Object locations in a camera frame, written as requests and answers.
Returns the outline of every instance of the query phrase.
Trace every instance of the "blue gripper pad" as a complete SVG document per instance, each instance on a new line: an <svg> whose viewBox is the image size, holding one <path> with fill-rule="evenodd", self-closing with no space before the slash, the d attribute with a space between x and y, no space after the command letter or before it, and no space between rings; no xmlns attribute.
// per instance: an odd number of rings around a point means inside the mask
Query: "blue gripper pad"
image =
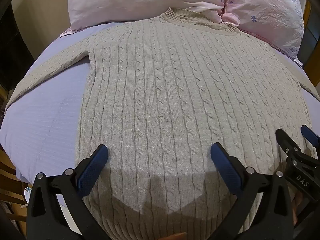
<svg viewBox="0 0 320 240"><path fill-rule="evenodd" d="M319 147L319 137L305 124L301 126L301 133L313 147Z"/></svg>
<svg viewBox="0 0 320 240"><path fill-rule="evenodd" d="M242 194L242 181L239 174L233 168L231 162L228 160L226 154L219 147L219 143L214 143L211 146L211 159L219 171L224 183L227 185L231 194L238 198Z"/></svg>
<svg viewBox="0 0 320 240"><path fill-rule="evenodd" d="M109 157L108 148L100 144L90 156L90 162L77 180L77 193L79 197L89 195L93 185L96 183L102 169L106 165Z"/></svg>

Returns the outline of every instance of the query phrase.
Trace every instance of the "ribbed neckline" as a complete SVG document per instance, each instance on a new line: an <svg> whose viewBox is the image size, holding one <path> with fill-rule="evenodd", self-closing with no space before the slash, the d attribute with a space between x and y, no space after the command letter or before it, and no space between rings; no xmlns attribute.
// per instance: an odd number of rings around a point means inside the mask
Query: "ribbed neckline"
<svg viewBox="0 0 320 240"><path fill-rule="evenodd" d="M239 33L239 29L229 23L214 23L201 13L186 9L169 8L161 14L165 21L179 26L190 27L198 30L221 35L232 36Z"/></svg>

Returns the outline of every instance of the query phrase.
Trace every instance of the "silver bolt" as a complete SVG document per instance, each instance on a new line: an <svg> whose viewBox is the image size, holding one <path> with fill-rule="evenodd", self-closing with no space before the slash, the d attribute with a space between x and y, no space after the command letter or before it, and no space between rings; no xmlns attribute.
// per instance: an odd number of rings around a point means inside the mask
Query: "silver bolt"
<svg viewBox="0 0 320 240"><path fill-rule="evenodd" d="M65 171L64 171L64 174L66 174L66 175L71 175L73 173L73 169L66 169Z"/></svg>
<svg viewBox="0 0 320 240"><path fill-rule="evenodd" d="M279 177L279 178L282 178L283 177L283 173L281 171L277 171L276 172L276 175Z"/></svg>
<svg viewBox="0 0 320 240"><path fill-rule="evenodd" d="M254 168L252 168L252 167L247 167L245 170L249 174L254 174Z"/></svg>
<svg viewBox="0 0 320 240"><path fill-rule="evenodd" d="M43 173L42 172L38 173L37 176L36 176L37 179L41 179L42 177L43 177Z"/></svg>

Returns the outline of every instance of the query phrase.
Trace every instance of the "sweater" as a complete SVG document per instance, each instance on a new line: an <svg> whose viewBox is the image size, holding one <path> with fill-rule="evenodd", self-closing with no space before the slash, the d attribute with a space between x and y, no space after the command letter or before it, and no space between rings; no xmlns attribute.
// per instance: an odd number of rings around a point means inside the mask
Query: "sweater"
<svg viewBox="0 0 320 240"><path fill-rule="evenodd" d="M108 147L109 161L84 202L114 240L178 232L208 238L235 201L210 159L215 142L264 174L284 168L278 128L309 147L300 133L310 126L300 88L318 95L308 80L267 43L182 9L103 30L60 52L19 83L7 107L85 56L91 69L75 162L100 143Z"/></svg>

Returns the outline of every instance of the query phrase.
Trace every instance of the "mattress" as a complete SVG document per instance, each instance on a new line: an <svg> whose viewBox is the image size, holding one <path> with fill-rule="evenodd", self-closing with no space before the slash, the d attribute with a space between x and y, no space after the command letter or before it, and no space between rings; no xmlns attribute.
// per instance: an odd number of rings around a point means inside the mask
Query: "mattress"
<svg viewBox="0 0 320 240"><path fill-rule="evenodd" d="M76 42L119 24L93 26L56 39L28 73ZM298 64L287 60L304 73ZM53 176L75 167L78 119L88 73L89 59L84 58L28 92L8 109L0 129L0 143L17 168L18 179L32 184L39 172ZM309 109L312 129L320 134L317 117L320 102L304 89L301 93Z"/></svg>

